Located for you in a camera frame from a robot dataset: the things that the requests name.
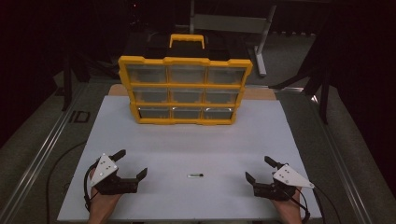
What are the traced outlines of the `grey desk with white legs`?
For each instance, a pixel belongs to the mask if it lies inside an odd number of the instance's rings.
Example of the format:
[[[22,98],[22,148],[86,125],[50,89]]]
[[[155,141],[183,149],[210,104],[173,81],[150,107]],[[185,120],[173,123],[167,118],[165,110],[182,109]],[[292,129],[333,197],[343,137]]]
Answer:
[[[195,12],[195,0],[190,0],[189,32],[193,34],[195,30],[198,29],[260,34],[261,41],[259,45],[254,47],[254,55],[259,75],[261,77],[266,77],[267,71],[263,59],[263,49],[269,35],[275,12],[276,5],[272,4],[269,8],[268,15],[264,18],[197,14]]]

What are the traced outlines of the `aluminium floor rail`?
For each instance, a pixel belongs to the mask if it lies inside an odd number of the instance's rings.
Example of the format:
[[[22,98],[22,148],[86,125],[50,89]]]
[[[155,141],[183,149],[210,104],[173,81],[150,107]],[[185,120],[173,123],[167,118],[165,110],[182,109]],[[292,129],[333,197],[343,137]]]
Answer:
[[[0,224],[11,224],[14,217],[17,215],[23,201],[28,195],[31,187],[35,183],[40,174],[44,164],[46,163],[50,153],[54,149],[59,137],[61,136],[67,121],[70,119],[74,106],[80,95],[86,89],[87,84],[79,84],[76,91],[72,95],[70,105],[55,122],[54,126],[49,132],[44,143],[35,154],[34,159],[30,162],[27,169],[21,176],[16,188],[13,190],[10,198],[7,200],[5,208],[0,213]]]
[[[338,146],[335,143],[335,140],[332,136],[331,130],[324,123],[319,115],[319,102],[316,96],[307,96],[307,100],[311,109],[314,112],[315,119],[324,132],[327,143],[330,147],[330,154],[332,158],[332,162],[337,170],[337,173],[340,176],[341,183],[346,192],[346,196],[348,197],[349,203],[352,206],[352,209],[355,213],[355,216],[359,222],[359,224],[373,224],[371,216],[364,205],[361,195],[358,192],[358,189],[352,179],[352,175],[347,169],[347,165],[344,162],[342,155],[339,151]]]

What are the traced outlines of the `grid of clear organizer drawers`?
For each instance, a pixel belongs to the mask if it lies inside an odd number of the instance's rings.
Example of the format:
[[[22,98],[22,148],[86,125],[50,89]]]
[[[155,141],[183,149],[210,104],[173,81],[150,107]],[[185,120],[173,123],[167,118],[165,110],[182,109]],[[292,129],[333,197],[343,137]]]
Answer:
[[[128,64],[130,106],[141,123],[231,124],[248,70],[240,84],[207,82],[203,65]]]

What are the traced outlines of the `person's left hand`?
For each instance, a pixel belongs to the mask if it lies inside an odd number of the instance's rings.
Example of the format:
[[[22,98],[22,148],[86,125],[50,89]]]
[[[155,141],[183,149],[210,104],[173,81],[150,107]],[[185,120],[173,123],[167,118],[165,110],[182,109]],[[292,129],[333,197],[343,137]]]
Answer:
[[[121,194],[102,195],[96,188],[91,188],[91,195],[88,224],[106,224],[113,214]]]

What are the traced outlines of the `person's right hand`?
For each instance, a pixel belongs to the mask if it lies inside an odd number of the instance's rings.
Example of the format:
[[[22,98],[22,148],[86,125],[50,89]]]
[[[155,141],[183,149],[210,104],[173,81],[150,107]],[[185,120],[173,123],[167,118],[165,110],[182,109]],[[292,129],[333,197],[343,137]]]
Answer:
[[[301,212],[300,212],[300,188],[295,190],[292,200],[288,201],[275,201],[271,203],[279,213],[279,217],[283,224],[302,224]]]

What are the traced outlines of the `yellow drawer organizer cabinet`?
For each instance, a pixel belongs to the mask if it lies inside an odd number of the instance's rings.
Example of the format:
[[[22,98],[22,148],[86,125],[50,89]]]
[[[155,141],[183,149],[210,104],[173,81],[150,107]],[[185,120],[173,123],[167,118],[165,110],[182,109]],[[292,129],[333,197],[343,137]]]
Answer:
[[[132,40],[119,67],[138,123],[230,125],[253,64],[238,37],[173,34]]]

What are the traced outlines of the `clear plastic drawer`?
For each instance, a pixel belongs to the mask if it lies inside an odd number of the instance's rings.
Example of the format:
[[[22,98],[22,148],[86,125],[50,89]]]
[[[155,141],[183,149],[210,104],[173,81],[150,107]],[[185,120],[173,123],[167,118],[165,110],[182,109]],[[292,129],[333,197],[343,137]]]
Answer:
[[[213,84],[240,84],[245,69],[241,67],[209,67],[207,82]]]

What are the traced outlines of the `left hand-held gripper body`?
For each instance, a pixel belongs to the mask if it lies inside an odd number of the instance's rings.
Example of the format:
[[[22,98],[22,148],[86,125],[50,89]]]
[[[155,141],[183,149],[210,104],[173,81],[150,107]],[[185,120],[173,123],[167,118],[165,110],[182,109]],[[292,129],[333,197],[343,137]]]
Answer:
[[[90,186],[96,188],[102,195],[137,193],[139,181],[136,178],[120,178],[116,162],[107,154],[103,154],[93,165],[93,176]]]

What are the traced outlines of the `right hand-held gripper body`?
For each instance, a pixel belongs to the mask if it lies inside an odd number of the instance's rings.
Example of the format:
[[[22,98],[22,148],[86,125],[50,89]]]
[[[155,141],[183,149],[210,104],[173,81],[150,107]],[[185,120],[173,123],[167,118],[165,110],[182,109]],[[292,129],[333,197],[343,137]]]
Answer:
[[[297,188],[313,189],[315,185],[300,175],[287,163],[282,164],[273,173],[273,183],[264,184],[253,180],[253,192],[256,197],[285,202],[292,198]]]

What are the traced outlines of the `black metal stand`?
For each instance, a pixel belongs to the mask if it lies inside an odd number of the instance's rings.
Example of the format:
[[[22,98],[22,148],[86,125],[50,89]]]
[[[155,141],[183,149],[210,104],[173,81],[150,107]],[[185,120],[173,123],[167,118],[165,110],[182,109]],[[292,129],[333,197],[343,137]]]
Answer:
[[[327,124],[328,96],[331,82],[331,44],[326,43],[326,38],[332,35],[332,24],[327,19],[320,29],[316,40],[306,54],[297,74],[278,84],[270,85],[270,89],[282,90],[289,85],[308,77],[308,82],[304,86],[303,93],[306,96],[314,96],[320,91],[319,116]]]

